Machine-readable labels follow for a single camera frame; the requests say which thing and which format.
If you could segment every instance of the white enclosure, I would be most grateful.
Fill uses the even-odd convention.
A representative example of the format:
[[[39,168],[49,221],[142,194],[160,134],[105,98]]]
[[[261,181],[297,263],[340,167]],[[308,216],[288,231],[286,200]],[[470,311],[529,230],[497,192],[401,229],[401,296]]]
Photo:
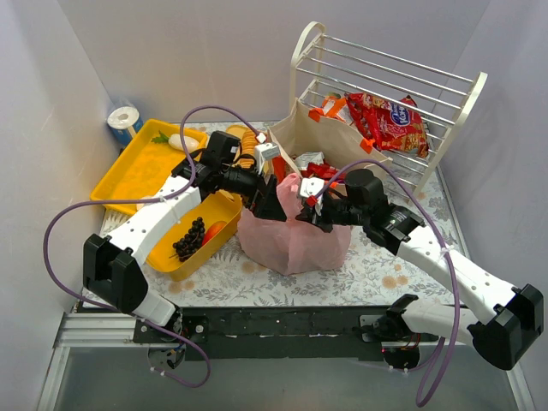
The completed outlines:
[[[249,120],[279,120],[288,114],[289,59],[309,21],[322,21],[334,38],[472,80],[459,88],[451,75],[423,76],[417,67],[402,69],[403,61],[390,66],[407,74],[400,88],[428,94],[428,82],[438,85],[421,103],[434,122],[435,116],[453,122],[447,104],[464,109],[465,96],[447,87],[468,95],[474,81],[483,81],[480,71],[490,74],[445,155],[447,147],[434,141],[437,152],[414,189],[420,191],[420,178],[444,155],[441,166],[473,259],[548,295],[546,13],[542,0],[0,0],[0,408],[38,404],[57,327],[72,304],[47,277],[41,241],[51,218],[87,199],[116,158],[119,147],[104,125],[111,101],[128,98],[145,120],[180,121],[200,104],[224,104]],[[319,46],[365,59],[348,53],[352,45],[338,45]],[[330,53],[322,51],[322,58],[316,51],[309,57]],[[379,58],[367,61],[383,64]],[[346,59],[344,68],[363,73],[362,62]],[[318,64],[299,67],[317,72]],[[338,71],[338,80],[354,84],[353,73]],[[375,77],[393,84],[391,75]],[[418,88],[411,77],[423,80]],[[300,73],[295,90],[307,89],[310,80]],[[322,95],[308,91],[310,98]],[[216,111],[192,118],[228,119]],[[432,125],[429,133],[443,139],[445,132]],[[53,233],[52,263],[74,289],[81,286],[81,244],[101,216],[99,209],[76,211]],[[538,410],[548,408],[545,348],[543,335],[521,362]],[[526,385],[518,390],[528,394]]]

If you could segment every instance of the toilet paper roll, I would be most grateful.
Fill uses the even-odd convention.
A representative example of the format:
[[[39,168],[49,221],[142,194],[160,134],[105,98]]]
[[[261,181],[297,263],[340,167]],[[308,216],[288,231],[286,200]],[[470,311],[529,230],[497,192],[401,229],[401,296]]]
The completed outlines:
[[[143,121],[140,118],[139,111],[131,106],[119,107],[112,111],[106,121],[114,136],[127,146],[131,139],[143,127]]]

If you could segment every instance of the red package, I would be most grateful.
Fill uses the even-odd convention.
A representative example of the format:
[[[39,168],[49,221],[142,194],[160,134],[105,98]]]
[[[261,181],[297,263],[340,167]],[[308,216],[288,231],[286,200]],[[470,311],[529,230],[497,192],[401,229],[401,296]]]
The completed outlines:
[[[324,180],[330,180],[337,172],[338,169],[336,169],[335,167],[331,167],[327,163],[323,163],[321,165],[310,163],[307,166],[307,170],[302,172],[302,175],[305,177],[314,175]],[[344,179],[344,176],[345,174],[342,173],[338,178],[342,180]]]
[[[419,157],[428,155],[428,142],[419,113],[365,92],[347,94],[346,99],[356,127],[377,149],[416,150]],[[400,101],[417,106],[410,96]]]

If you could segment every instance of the yellow container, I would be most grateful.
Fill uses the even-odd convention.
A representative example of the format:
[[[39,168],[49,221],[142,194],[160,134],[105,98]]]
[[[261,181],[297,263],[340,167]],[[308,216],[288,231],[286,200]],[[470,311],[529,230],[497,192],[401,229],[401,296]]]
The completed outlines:
[[[92,200],[141,199],[153,196],[164,185],[171,171],[184,158],[184,152],[172,148],[167,143],[153,143],[159,131],[167,136],[179,133],[179,126],[148,120],[131,140],[128,147],[110,167],[91,194]],[[196,139],[198,148],[207,144],[207,134],[185,128],[184,134]],[[167,272],[174,281],[181,281],[203,265],[237,230],[241,214],[241,198],[238,195],[219,191],[205,199],[203,203],[182,217],[158,242],[148,255],[147,263],[157,271]],[[135,205],[106,205],[106,207],[133,216]],[[173,243],[180,240],[197,217],[204,219],[207,230],[217,221],[226,226],[211,238],[200,250],[184,263],[175,255]]]
[[[171,171],[185,158],[185,153],[167,143],[153,143],[161,131],[168,137],[181,128],[168,122],[148,120],[110,167],[91,194],[92,200],[142,199],[153,196],[164,185]],[[198,148],[207,144],[207,134],[185,128],[184,134],[198,141]],[[112,204],[106,208],[133,216],[135,204]]]

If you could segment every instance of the gray floor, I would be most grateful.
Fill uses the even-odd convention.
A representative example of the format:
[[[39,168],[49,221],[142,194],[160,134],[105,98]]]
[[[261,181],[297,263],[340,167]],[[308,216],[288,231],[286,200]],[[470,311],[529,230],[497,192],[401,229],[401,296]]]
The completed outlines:
[[[151,373],[143,348],[72,348],[56,410],[408,410],[422,372],[404,377],[351,359],[215,360],[197,390]],[[194,381],[202,362],[178,373]],[[516,410],[506,373],[457,347],[426,410]]]

